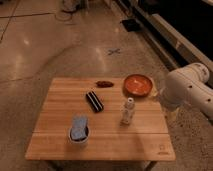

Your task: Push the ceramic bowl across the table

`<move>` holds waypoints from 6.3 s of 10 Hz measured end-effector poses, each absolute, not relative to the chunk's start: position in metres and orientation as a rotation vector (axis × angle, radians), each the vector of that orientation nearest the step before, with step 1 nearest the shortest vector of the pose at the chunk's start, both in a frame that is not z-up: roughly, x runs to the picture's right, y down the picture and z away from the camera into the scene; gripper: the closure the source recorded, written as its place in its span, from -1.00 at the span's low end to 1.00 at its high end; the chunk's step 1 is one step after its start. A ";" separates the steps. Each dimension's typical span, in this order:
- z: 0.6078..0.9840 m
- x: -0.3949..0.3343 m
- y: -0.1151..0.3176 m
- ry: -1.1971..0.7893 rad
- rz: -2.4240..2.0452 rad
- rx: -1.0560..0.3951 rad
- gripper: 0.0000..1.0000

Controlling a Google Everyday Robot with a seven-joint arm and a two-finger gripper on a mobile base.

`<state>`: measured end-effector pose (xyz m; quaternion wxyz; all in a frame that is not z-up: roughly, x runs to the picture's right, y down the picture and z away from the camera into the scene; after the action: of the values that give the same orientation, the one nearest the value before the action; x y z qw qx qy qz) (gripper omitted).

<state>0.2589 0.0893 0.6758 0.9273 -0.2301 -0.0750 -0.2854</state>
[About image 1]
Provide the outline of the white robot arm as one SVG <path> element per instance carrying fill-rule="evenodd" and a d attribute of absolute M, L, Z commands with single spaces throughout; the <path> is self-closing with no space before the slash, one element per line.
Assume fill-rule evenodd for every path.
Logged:
<path fill-rule="evenodd" d="M 202 63 L 192 63 L 169 72 L 158 93 L 160 104 L 170 111 L 182 104 L 191 104 L 213 125 L 213 89 L 206 85 L 209 78 L 209 69 Z"/>

